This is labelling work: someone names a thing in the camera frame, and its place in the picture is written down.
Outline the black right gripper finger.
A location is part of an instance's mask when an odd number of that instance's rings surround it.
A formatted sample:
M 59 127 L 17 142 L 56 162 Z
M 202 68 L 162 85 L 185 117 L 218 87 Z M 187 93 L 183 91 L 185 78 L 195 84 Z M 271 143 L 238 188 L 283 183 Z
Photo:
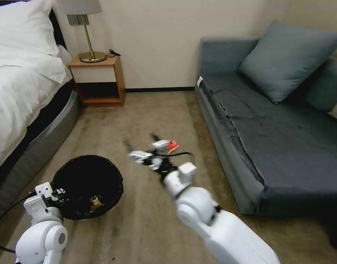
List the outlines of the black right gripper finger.
M 124 145 L 127 148 L 128 157 L 131 158 L 135 163 L 142 165 L 152 164 L 152 157 L 153 157 L 152 153 L 141 150 L 135 150 L 127 140 L 124 140 Z
M 150 136 L 153 139 L 153 143 L 151 144 L 151 148 L 154 149 L 158 154 L 166 154 L 167 153 L 167 147 L 169 145 L 169 140 L 160 139 L 154 133 L 150 133 Z

